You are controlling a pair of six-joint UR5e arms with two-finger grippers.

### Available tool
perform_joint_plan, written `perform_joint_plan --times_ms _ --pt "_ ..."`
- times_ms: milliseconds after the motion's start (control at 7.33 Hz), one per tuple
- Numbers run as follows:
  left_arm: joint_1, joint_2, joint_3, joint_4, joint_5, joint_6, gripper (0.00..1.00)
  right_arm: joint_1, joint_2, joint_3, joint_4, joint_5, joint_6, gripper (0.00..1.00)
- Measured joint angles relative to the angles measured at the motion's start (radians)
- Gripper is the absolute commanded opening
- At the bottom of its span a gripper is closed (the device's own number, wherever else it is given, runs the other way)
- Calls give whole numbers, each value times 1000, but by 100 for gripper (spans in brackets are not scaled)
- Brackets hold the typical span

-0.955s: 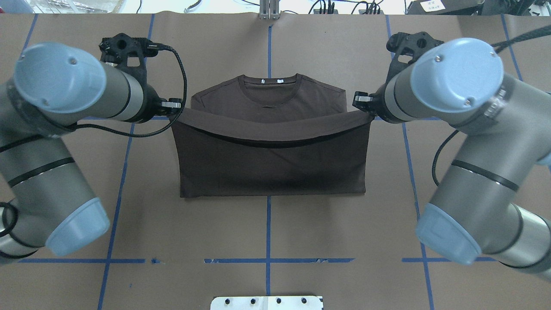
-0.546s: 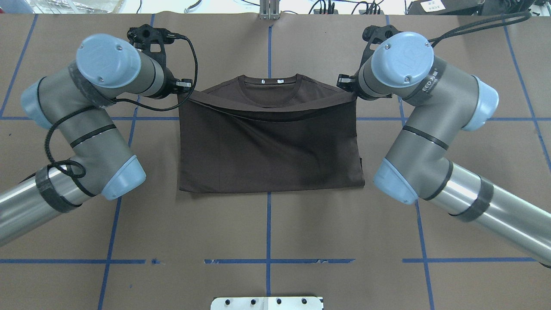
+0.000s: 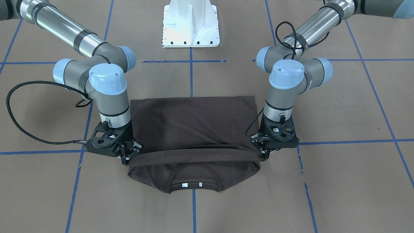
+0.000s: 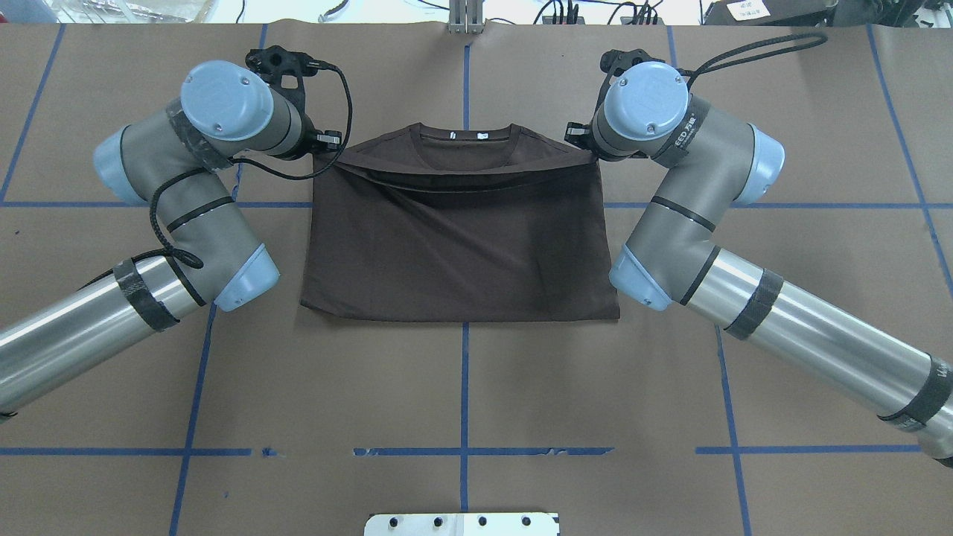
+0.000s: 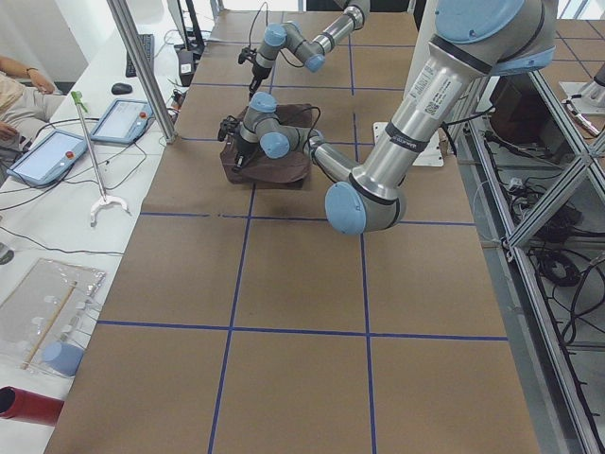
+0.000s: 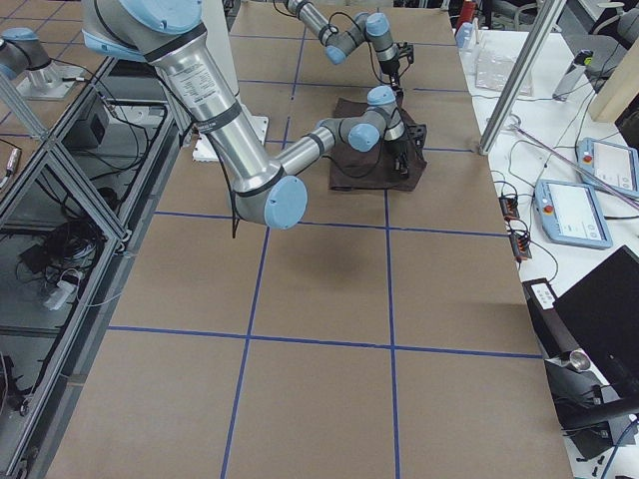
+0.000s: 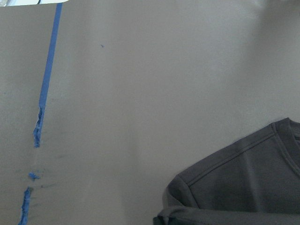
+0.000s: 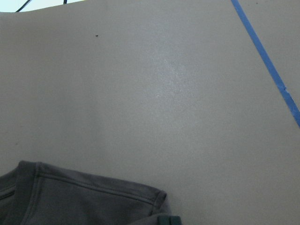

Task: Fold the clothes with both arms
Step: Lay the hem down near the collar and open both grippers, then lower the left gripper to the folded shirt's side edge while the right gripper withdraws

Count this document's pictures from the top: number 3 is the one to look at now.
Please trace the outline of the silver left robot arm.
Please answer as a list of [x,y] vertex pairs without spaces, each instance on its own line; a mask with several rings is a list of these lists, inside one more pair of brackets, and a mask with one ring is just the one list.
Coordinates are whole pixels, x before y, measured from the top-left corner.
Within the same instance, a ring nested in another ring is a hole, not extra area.
[[269,89],[260,128],[247,136],[267,160],[270,153],[296,148],[299,139],[291,114],[299,95],[325,84],[333,75],[326,58],[306,59],[302,55],[323,41],[342,21],[355,14],[409,19],[413,17],[412,0],[329,0],[299,28],[275,47],[263,47],[257,54],[257,66],[270,74]]

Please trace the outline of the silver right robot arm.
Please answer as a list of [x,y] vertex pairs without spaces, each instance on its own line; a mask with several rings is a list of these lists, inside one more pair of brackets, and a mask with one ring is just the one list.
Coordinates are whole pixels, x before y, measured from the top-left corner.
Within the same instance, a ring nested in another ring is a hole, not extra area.
[[[120,158],[123,165],[140,154],[142,146],[133,136],[130,102],[125,73],[136,65],[136,56],[127,46],[115,47],[95,32],[61,12],[48,0],[2,0],[1,20],[21,19],[50,32],[85,58],[62,59],[53,68],[53,82],[29,81],[16,85],[6,96],[12,122],[27,136],[52,145],[83,144],[88,152]],[[50,84],[77,92],[83,101],[95,102],[100,116],[90,139],[52,142],[24,130],[16,121],[10,98],[18,88],[29,84]]]

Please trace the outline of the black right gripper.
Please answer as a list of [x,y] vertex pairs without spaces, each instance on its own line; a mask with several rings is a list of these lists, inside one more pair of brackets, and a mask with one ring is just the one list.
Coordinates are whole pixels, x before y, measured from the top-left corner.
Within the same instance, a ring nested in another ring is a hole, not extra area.
[[132,125],[120,128],[97,125],[94,134],[85,143],[85,149],[95,154],[118,157],[123,165],[128,165],[141,153],[142,145],[136,142]]

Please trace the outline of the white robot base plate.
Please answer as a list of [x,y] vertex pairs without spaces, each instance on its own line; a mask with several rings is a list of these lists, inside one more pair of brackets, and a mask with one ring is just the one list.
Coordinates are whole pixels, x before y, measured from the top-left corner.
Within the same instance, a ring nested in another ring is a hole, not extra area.
[[210,0],[172,0],[164,6],[164,48],[208,48],[219,45],[217,7]]

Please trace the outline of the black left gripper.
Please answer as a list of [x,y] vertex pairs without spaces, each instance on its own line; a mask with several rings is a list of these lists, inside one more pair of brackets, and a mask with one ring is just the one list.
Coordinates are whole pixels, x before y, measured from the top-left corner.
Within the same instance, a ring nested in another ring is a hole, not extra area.
[[299,138],[296,136],[293,120],[282,117],[281,121],[272,121],[262,116],[257,134],[250,136],[250,142],[258,149],[267,161],[275,150],[296,148]]

